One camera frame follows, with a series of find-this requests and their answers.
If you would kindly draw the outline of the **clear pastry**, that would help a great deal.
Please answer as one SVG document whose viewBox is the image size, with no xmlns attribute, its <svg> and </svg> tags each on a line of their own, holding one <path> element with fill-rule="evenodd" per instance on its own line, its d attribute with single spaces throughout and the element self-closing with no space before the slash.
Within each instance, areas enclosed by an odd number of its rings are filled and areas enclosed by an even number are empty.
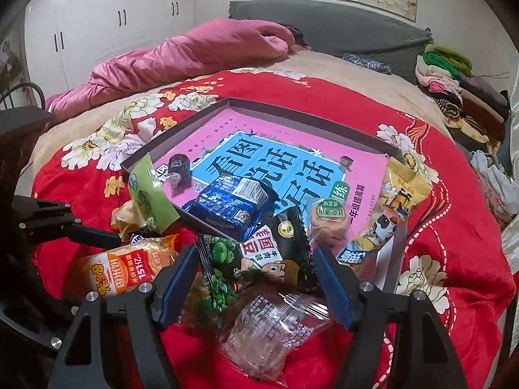
<svg viewBox="0 0 519 389">
<path fill-rule="evenodd" d="M 323 300 L 260 294 L 237 316 L 220 352 L 246 376 L 280 383 L 287 356 L 332 324 Z"/>
</svg>

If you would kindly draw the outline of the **stack of folded clothes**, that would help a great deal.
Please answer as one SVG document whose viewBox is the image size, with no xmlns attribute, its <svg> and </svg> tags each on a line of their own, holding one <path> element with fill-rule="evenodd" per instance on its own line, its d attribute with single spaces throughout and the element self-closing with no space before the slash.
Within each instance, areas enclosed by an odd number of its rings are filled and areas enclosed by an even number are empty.
<svg viewBox="0 0 519 389">
<path fill-rule="evenodd" d="M 510 117 L 505 90 L 499 92 L 484 77 L 472 74 L 472 62 L 465 55 L 434 43 L 417 55 L 415 77 L 456 143 L 469 151 L 498 154 Z"/>
</svg>

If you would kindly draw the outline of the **dark brown small candy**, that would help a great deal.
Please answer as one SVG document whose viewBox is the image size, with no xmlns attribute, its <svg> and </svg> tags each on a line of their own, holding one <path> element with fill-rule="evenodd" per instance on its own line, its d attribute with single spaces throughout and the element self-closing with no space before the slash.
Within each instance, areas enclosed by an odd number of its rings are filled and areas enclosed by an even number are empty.
<svg viewBox="0 0 519 389">
<path fill-rule="evenodd" d="M 190 184 L 192 177 L 191 163 L 184 154 L 173 155 L 168 162 L 167 181 L 173 188 Z"/>
</svg>

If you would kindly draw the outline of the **blue wafer packet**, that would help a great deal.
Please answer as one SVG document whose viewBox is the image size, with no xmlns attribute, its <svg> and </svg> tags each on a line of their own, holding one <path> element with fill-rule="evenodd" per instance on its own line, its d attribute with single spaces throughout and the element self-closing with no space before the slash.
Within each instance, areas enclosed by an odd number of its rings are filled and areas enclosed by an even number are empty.
<svg viewBox="0 0 519 389">
<path fill-rule="evenodd" d="M 183 209 L 237 242 L 247 240 L 267 214 L 273 213 L 279 196 L 260 180 L 221 175 Z"/>
</svg>

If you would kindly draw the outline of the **green yellow snack packet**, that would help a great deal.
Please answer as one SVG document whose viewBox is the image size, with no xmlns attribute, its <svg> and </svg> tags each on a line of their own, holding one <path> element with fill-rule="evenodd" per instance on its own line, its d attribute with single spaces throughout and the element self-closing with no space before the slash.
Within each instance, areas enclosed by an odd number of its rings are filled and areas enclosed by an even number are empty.
<svg viewBox="0 0 519 389">
<path fill-rule="evenodd" d="M 139 232 L 163 234 L 179 219 L 179 213 L 162 188 L 151 157 L 144 156 L 130 172 L 127 184 L 130 200 L 112 213 L 111 226 L 123 242 Z"/>
</svg>

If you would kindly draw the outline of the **white satin curtain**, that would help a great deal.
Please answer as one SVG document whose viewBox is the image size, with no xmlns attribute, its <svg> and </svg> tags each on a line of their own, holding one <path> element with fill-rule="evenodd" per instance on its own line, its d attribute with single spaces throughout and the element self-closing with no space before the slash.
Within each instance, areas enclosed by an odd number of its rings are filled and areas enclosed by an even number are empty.
<svg viewBox="0 0 519 389">
<path fill-rule="evenodd" d="M 514 86 L 511 97 L 511 126 L 510 126 L 510 161 L 512 166 L 512 178 L 518 183 L 518 84 Z M 518 278 L 518 216 L 515 216 L 510 224 L 501 233 L 502 250 L 508 261 L 510 270 L 515 278 Z M 508 355 L 518 347 L 518 300 L 511 307 L 510 348 Z"/>
</svg>

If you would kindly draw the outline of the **green label rice cracker pack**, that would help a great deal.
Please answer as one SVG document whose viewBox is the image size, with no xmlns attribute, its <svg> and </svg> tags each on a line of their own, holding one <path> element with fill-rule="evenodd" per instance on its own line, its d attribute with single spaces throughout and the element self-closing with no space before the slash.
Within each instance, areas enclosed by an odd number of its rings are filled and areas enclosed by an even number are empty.
<svg viewBox="0 0 519 389">
<path fill-rule="evenodd" d="M 180 321 L 188 326 L 206 326 L 211 321 L 211 297 L 203 275 L 198 271 L 181 310 Z"/>
</svg>

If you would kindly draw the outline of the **round green label cake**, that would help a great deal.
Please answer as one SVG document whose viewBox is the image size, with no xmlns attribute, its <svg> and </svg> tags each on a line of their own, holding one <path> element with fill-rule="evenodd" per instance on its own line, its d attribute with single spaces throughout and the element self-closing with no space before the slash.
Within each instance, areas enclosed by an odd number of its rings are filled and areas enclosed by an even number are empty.
<svg viewBox="0 0 519 389">
<path fill-rule="evenodd" d="M 307 235 L 311 244 L 335 246 L 346 241 L 351 225 L 346 201 L 341 198 L 309 198 Z"/>
</svg>

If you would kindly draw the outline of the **yellow cow snack packet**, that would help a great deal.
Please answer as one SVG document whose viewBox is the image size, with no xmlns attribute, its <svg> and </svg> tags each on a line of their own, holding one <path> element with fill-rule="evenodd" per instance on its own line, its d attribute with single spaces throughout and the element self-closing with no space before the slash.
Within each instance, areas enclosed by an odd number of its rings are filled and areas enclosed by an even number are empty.
<svg viewBox="0 0 519 389">
<path fill-rule="evenodd" d="M 391 157 L 387 164 L 383 185 L 371 216 L 336 260 L 352 270 L 361 270 L 368 259 L 402 228 L 411 212 L 432 192 L 432 185 L 410 167 Z"/>
</svg>

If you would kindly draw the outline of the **beige bed sheet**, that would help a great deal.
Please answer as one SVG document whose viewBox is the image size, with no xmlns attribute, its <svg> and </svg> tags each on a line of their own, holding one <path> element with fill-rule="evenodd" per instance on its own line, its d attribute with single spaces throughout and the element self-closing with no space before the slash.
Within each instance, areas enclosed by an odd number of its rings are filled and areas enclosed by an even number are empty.
<svg viewBox="0 0 519 389">
<path fill-rule="evenodd" d="M 331 55 L 308 50 L 298 52 L 285 61 L 274 63 L 268 68 L 286 71 L 294 79 L 316 77 L 336 83 L 378 103 L 424 120 L 445 136 L 450 135 L 443 123 L 441 111 L 435 103 L 426 98 L 416 86 L 399 76 L 383 75 Z M 94 133 L 134 99 L 158 92 L 159 89 L 155 88 L 103 104 L 51 127 L 49 131 L 39 137 L 30 162 L 24 167 L 24 171 L 18 179 L 17 194 L 32 195 L 32 183 L 35 175 L 58 149 L 76 139 L 85 138 Z"/>
</svg>

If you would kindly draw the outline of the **white wardrobe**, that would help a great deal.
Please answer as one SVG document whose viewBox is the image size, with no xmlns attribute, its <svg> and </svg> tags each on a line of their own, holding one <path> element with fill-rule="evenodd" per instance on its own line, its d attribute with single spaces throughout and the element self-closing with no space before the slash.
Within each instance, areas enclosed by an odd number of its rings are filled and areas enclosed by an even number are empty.
<svg viewBox="0 0 519 389">
<path fill-rule="evenodd" d="M 193 26 L 194 0 L 31 0 L 29 78 L 50 97 L 85 83 L 101 62 L 154 48 Z"/>
</svg>

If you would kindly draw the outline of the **pink Chinese workbook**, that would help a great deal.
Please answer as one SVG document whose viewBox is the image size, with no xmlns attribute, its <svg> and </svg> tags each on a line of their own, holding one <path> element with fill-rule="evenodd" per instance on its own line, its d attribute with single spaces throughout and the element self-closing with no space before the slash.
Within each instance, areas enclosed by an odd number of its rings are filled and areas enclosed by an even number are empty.
<svg viewBox="0 0 519 389">
<path fill-rule="evenodd" d="M 164 190 L 183 206 L 223 173 L 260 180 L 279 196 L 278 212 L 304 210 L 309 198 L 342 198 L 351 225 L 347 237 L 368 222 L 393 153 L 383 141 L 315 117 L 309 123 L 238 107 L 204 111 L 175 125 L 163 141 L 150 145 L 153 166 L 167 171 L 175 154 L 191 163 L 192 183 L 185 190 Z"/>
</svg>

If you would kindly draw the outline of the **orange rice cake packet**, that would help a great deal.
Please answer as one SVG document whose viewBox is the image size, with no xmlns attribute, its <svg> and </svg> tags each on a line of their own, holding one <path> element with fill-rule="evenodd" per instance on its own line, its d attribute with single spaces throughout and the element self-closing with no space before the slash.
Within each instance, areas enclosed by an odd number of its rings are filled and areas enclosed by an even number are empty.
<svg viewBox="0 0 519 389">
<path fill-rule="evenodd" d="M 152 282 L 171 266 L 178 256 L 176 234 L 155 238 L 139 238 L 133 243 L 90 255 L 80 262 L 86 291 L 102 297 L 113 297 Z"/>
</svg>

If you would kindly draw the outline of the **floral basket with clothes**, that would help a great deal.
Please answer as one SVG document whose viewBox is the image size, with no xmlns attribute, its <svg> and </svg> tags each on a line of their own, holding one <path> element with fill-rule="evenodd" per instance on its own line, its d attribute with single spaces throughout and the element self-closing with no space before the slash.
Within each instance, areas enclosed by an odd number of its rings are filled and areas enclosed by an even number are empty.
<svg viewBox="0 0 519 389">
<path fill-rule="evenodd" d="M 495 155 L 474 151 L 470 165 L 484 193 L 487 208 L 503 231 L 518 215 L 518 184 L 506 174 Z"/>
</svg>

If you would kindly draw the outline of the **black green pea snack pack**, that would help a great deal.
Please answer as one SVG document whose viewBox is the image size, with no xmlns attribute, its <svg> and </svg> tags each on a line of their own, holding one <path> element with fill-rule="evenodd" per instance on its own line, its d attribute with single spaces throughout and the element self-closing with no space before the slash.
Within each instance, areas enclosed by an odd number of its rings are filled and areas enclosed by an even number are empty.
<svg viewBox="0 0 519 389">
<path fill-rule="evenodd" d="M 305 292 L 318 288 L 310 243 L 297 206 L 264 219 L 244 242 L 200 234 L 196 248 L 211 297 L 209 326 L 223 327 L 225 311 L 237 304 L 246 287 L 260 279 Z"/>
</svg>

